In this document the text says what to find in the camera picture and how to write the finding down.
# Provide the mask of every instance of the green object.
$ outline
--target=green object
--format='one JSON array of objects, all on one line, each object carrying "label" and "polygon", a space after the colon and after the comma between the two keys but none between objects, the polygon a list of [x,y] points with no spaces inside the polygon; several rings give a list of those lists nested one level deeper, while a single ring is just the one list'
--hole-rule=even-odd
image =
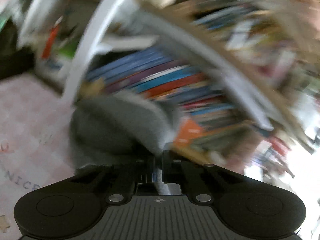
[{"label": "green object", "polygon": [[73,58],[75,56],[79,40],[68,41],[62,48],[59,49],[59,54],[67,58]]},{"label": "green object", "polygon": [[9,16],[0,15],[0,32],[2,31],[3,27],[7,23]]}]

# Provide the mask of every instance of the circular pad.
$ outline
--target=circular pad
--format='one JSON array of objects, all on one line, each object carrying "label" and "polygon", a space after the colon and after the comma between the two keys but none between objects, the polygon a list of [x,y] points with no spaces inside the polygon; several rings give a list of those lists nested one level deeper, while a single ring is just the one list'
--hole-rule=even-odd
[{"label": "circular pad", "polygon": [[48,217],[62,216],[70,212],[72,208],[73,200],[61,195],[45,197],[37,204],[37,210]]},{"label": "circular pad", "polygon": [[282,202],[268,195],[253,196],[245,204],[249,211],[260,216],[274,216],[282,210]]}]

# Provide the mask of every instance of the gray fabric object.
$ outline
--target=gray fabric object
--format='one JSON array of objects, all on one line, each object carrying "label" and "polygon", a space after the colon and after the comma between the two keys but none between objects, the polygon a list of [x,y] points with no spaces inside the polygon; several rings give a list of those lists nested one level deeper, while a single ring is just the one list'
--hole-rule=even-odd
[{"label": "gray fabric object", "polygon": [[129,91],[83,99],[70,127],[76,168],[127,163],[142,153],[143,145],[160,156],[174,140],[182,113],[166,102],[152,102]]}]

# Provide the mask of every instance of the red object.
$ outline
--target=red object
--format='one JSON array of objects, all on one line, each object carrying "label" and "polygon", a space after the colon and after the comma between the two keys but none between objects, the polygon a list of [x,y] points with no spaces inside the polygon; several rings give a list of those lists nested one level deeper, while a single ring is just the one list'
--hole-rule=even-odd
[{"label": "red object", "polygon": [[281,156],[286,156],[287,152],[291,150],[283,140],[277,137],[271,137],[269,141],[272,143],[271,147]]},{"label": "red object", "polygon": [[185,110],[189,110],[189,109],[193,109],[193,108],[196,108],[196,107],[207,106],[207,105],[213,104],[213,103],[221,103],[222,100],[223,100],[222,96],[216,96],[216,97],[213,97],[213,98],[203,99],[203,100],[196,101],[196,102],[193,102],[193,103],[185,104],[185,105],[183,105],[183,108]]},{"label": "red object", "polygon": [[53,27],[51,29],[51,32],[50,32],[50,36],[47,40],[47,43],[45,44],[45,47],[44,47],[44,50],[42,52],[42,58],[43,59],[47,59],[49,58],[50,56],[50,53],[51,53],[51,48],[52,48],[52,45],[54,43],[54,40],[56,39],[57,35],[58,35],[58,31],[59,31],[59,25]]},{"label": "red object", "polygon": [[142,72],[137,72],[135,74],[132,74],[128,77],[125,77],[121,80],[118,80],[118,81],[108,85],[105,88],[105,91],[107,93],[116,92],[126,86],[129,86],[129,85],[132,85],[136,82],[139,82],[140,80],[143,80],[144,78],[147,78],[148,76],[151,76],[153,74],[156,74],[161,71],[165,71],[165,70],[168,70],[168,69],[171,69],[174,67],[181,66],[183,64],[185,64],[185,62],[182,60],[173,60],[173,61],[161,64],[161,65],[154,66],[153,68],[149,68],[149,69],[144,70]]},{"label": "red object", "polygon": [[195,74],[192,76],[181,78],[181,79],[171,81],[171,82],[162,84],[160,86],[151,88],[149,90],[142,92],[142,94],[145,95],[146,97],[154,97],[154,96],[160,95],[166,91],[170,91],[175,88],[187,86],[187,85],[190,85],[193,83],[198,83],[198,82],[203,81],[205,79],[207,79],[207,77],[203,73],[199,73],[199,74]]}]

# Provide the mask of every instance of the red book spine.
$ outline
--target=red book spine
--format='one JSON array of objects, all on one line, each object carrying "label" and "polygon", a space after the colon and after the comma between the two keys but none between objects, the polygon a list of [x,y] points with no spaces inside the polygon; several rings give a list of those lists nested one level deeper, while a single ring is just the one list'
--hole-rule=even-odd
[{"label": "red book spine", "polygon": [[129,86],[129,85],[132,85],[136,82],[139,82],[140,80],[142,80],[150,75],[159,73],[161,71],[168,70],[170,68],[181,66],[183,64],[185,64],[185,62],[182,60],[173,60],[173,61],[161,64],[161,65],[155,66],[153,68],[144,70],[142,72],[135,73],[129,77],[118,80],[118,81],[106,86],[105,91],[107,93],[114,93],[118,90],[121,90],[122,88],[125,88],[126,86]]},{"label": "red book spine", "polygon": [[196,107],[207,106],[209,104],[221,103],[222,100],[223,100],[222,96],[216,96],[214,98],[203,99],[200,101],[185,104],[185,105],[183,105],[183,108],[184,108],[184,110],[189,110],[189,109],[196,108]]},{"label": "red book spine", "polygon": [[175,80],[175,81],[171,81],[171,82],[162,84],[160,86],[151,88],[149,90],[144,91],[142,94],[147,98],[148,97],[154,97],[154,96],[160,95],[160,94],[162,94],[162,93],[164,93],[166,91],[170,91],[170,90],[175,89],[175,88],[187,86],[187,85],[190,85],[190,84],[193,84],[193,83],[198,83],[198,82],[200,82],[202,80],[205,80],[205,79],[207,79],[205,74],[198,73],[198,74],[195,74],[195,75],[192,75],[192,76],[181,78],[181,79],[178,79],[178,80]]}]

